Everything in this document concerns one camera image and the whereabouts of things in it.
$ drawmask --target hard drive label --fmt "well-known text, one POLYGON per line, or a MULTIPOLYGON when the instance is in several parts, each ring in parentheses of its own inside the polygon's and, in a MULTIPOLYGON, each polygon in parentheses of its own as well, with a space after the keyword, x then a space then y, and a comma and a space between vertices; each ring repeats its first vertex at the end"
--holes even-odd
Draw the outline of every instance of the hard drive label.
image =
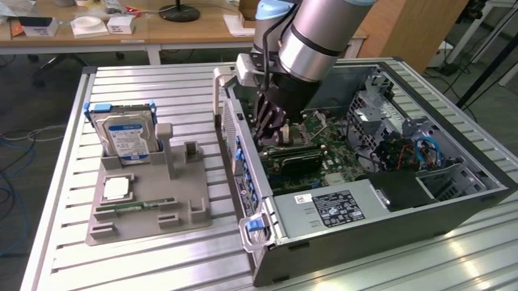
POLYGON ((141 159, 149 157, 147 142, 141 137, 145 132, 141 124, 113 125, 109 130, 117 153, 123 160, 141 162, 141 159))
POLYGON ((364 212, 349 190, 314 196, 314 204, 328 227, 365 219, 364 212))

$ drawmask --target white box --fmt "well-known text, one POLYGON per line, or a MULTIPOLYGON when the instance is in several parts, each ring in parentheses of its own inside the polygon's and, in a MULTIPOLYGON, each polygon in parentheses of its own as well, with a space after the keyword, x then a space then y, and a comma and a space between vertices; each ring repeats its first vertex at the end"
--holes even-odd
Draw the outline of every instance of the white box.
POLYGON ((22 26, 27 36, 55 36, 59 28, 57 18, 48 26, 22 26))
POLYGON ((73 32, 75 38, 93 38, 95 36, 109 35, 109 29, 106 29, 106 25, 101 22, 95 27, 83 28, 71 22, 73 32))
POLYGON ((448 42, 442 42, 440 48, 437 49, 436 55, 430 60, 429 68, 438 68, 444 65, 446 57, 453 50, 453 46, 448 42))
POLYGON ((134 16, 115 16, 109 21, 109 31, 115 35, 131 35, 135 29, 134 16))

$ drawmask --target wooden table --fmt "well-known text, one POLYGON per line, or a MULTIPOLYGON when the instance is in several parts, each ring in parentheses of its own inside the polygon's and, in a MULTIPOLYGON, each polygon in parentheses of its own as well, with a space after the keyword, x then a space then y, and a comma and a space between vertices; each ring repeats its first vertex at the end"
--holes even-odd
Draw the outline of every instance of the wooden table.
MULTIPOLYGON (((159 10, 173 0, 125 0, 125 5, 146 10, 159 10)), ((135 19, 137 28, 133 35, 107 35, 95 38, 75 39, 69 24, 75 13, 86 12, 86 7, 62 8, 54 0, 38 0, 36 8, 42 16, 55 17, 62 21, 54 37, 11 37, 11 25, 16 20, 0 26, 0 55, 27 55, 43 53, 87 53, 147 51, 151 65, 161 65, 161 50, 170 49, 217 49, 253 47, 253 37, 234 37, 223 21, 225 14, 235 14, 237 6, 225 0, 191 0, 201 10, 201 19, 194 22, 177 23, 163 20, 150 13, 135 19)), ((346 57, 356 58, 368 34, 360 30, 352 39, 346 57)))

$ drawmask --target green circuit board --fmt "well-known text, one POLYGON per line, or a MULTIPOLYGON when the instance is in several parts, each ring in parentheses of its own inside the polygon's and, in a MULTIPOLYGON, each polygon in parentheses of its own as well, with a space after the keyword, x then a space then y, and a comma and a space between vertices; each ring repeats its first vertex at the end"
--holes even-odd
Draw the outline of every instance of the green circuit board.
POLYGON ((337 123, 340 123, 337 118, 326 117, 325 112, 313 111, 301 124, 291 124, 295 144, 289 147, 263 149, 262 163, 275 195, 344 184, 354 181, 360 175, 366 173, 344 137, 341 125, 337 123), (283 150, 290 151, 298 148, 306 148, 306 150, 294 155, 282 155, 283 150), (275 155, 266 155, 265 152, 275 153, 275 155), (281 169, 287 159, 294 156, 307 157, 307 159, 314 158, 317 162, 318 155, 321 163, 320 165, 312 164, 316 169, 312 173, 282 175, 281 169))

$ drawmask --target white sticker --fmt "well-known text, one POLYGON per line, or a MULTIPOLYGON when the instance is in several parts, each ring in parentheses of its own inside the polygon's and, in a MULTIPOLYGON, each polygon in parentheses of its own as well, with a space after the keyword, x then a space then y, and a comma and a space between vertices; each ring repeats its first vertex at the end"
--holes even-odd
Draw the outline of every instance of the white sticker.
POLYGON ((313 202, 312 193, 295 196, 297 204, 313 202))
POLYGON ((109 127, 115 151, 127 161, 138 161, 150 155, 146 139, 141 137, 145 128, 141 124, 113 125, 109 127))
POLYGON ((143 39, 122 39, 122 44, 142 44, 145 42, 143 39))

